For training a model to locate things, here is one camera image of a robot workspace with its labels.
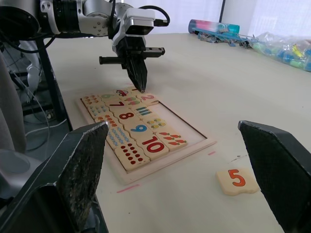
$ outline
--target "plastic bag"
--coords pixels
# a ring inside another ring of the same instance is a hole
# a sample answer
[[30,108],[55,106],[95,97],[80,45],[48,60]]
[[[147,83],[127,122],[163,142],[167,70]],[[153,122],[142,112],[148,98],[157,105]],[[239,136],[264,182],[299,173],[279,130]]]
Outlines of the plastic bag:
[[250,39],[250,45],[275,60],[311,72],[311,40],[263,33]]

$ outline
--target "pink tape mark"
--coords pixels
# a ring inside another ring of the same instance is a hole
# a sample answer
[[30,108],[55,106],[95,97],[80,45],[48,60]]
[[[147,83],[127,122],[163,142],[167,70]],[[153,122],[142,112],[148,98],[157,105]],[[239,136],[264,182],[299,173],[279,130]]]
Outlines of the pink tape mark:
[[216,152],[215,152],[215,151],[213,151],[213,152],[209,153],[208,155],[212,155],[212,154],[214,154],[214,153],[216,153]]
[[122,190],[118,191],[117,193],[123,193],[123,192],[125,192],[125,191],[127,191],[127,190],[130,190],[130,189],[135,188],[135,187],[138,187],[138,186],[140,186],[139,183],[136,184],[136,185],[130,186],[130,187],[128,187],[128,188],[122,189]]

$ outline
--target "red number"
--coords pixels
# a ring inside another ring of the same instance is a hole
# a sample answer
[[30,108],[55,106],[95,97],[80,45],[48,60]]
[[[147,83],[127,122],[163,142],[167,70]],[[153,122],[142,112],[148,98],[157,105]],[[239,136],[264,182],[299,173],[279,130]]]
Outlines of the red number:
[[229,175],[230,175],[230,177],[231,177],[232,179],[238,178],[238,179],[240,180],[239,183],[233,182],[232,184],[233,184],[234,186],[242,187],[242,186],[244,186],[244,185],[246,184],[246,183],[245,183],[245,179],[244,179],[242,176],[236,175],[236,174],[235,174],[235,173],[238,173],[239,170],[233,169],[233,170],[229,170],[228,172],[229,172]]
[[119,117],[122,119],[122,120],[125,120],[125,119],[128,119],[130,117],[133,117],[134,114],[133,113],[127,113],[127,114],[121,114]]
[[151,99],[154,99],[154,98],[155,98],[155,97],[152,96],[152,95],[147,95],[147,96],[142,96],[142,97],[141,97],[142,100],[146,100],[146,99],[151,100]]
[[124,103],[120,101],[119,104],[110,104],[109,106],[124,106]]
[[163,143],[160,143],[160,142],[154,142],[154,143],[147,146],[147,150],[150,153],[157,153],[163,149],[164,149],[164,145],[163,145]]
[[155,137],[155,136],[153,136],[152,139],[143,142],[142,144],[143,144],[143,145],[147,145],[147,144],[151,143],[150,145],[147,146],[147,150],[148,150],[150,153],[157,153],[157,152],[159,152],[159,151],[161,151],[161,150],[164,149],[163,143],[154,142],[154,141],[157,141],[157,137]]

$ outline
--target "puzzle board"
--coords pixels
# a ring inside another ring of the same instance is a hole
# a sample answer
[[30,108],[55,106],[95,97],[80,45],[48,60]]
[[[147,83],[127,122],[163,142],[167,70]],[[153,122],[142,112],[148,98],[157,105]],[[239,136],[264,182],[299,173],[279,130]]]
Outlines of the puzzle board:
[[88,98],[81,97],[77,105],[88,124],[98,122],[99,118],[108,121],[104,156],[124,184],[216,143],[155,95],[142,95],[138,91],[124,94],[124,91],[125,96],[118,96],[118,91],[122,90],[85,95]]

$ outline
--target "blue number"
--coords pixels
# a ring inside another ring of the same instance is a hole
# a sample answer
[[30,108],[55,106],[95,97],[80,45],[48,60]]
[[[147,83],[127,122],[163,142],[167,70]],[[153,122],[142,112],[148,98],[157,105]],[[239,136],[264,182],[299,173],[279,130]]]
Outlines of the blue number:
[[131,129],[133,132],[144,132],[147,130],[147,126],[145,125],[137,125],[136,129]]

